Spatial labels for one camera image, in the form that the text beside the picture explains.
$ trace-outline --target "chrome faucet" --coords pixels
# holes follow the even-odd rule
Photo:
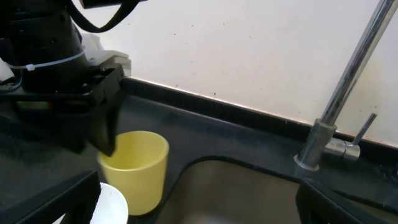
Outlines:
[[[377,115],[371,114],[353,142],[332,138],[337,129],[335,122],[397,8],[398,0],[379,1],[322,117],[315,120],[304,148],[294,156],[296,163],[304,169],[318,170],[323,152],[351,160],[359,157],[358,143]]]

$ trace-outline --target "wall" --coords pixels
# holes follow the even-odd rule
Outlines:
[[[130,55],[135,78],[312,124],[377,2],[149,0],[99,36],[105,49]],[[117,8],[83,13],[101,26]],[[394,16],[338,118],[339,131],[356,134],[375,112],[366,138],[398,147],[397,40]]]

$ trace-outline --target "countertop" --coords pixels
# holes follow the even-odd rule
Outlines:
[[[320,170],[309,172],[293,160],[302,141],[129,95],[121,108],[118,133],[136,130],[159,133],[170,144],[164,196],[159,207],[186,167],[218,159],[294,182],[311,177],[349,198],[398,213],[398,186],[380,167],[366,161],[348,162],[324,156]],[[87,169],[97,170],[101,181],[105,181],[96,154],[93,146],[75,154],[0,133],[0,210]],[[153,223],[159,207],[148,215],[131,217],[129,222]]]

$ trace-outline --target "sink basin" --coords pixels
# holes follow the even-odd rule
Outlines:
[[[189,167],[156,224],[300,223],[299,185],[222,161]]]

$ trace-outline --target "white zip tie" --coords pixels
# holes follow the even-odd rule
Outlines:
[[[63,62],[68,62],[68,61],[70,61],[70,60],[73,60],[73,59],[75,59],[75,58],[78,58],[78,57],[82,56],[84,53],[85,53],[85,52],[82,51],[82,52],[80,52],[80,53],[78,53],[78,54],[76,54],[75,56],[72,56],[72,57],[68,57],[68,58],[65,58],[65,59],[57,60],[57,61],[54,61],[54,62],[47,62],[47,63],[41,63],[41,64],[36,64],[36,65],[34,65],[34,64],[28,64],[28,65],[23,65],[23,66],[14,66],[14,65],[8,64],[7,62],[4,62],[4,63],[5,63],[9,68],[13,68],[13,69],[27,69],[28,71],[33,71],[33,70],[35,70],[35,68],[46,67],[46,66],[50,66],[50,65],[56,65],[56,64],[59,64],[59,63],[63,63]]]

